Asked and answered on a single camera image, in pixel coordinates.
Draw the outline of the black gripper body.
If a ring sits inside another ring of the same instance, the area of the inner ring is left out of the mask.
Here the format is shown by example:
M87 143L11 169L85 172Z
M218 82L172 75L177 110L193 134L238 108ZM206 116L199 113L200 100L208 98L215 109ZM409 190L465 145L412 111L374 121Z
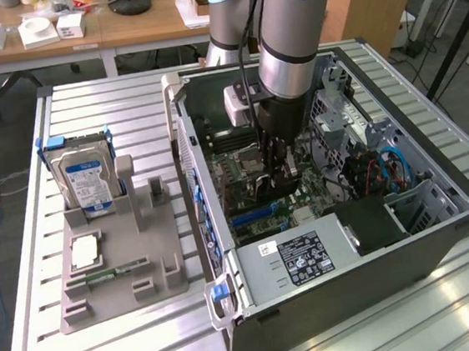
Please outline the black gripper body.
M258 105L260 143L263 148L273 140L285 146L293 145L302 130L305 115L305 97L283 99L271 97Z

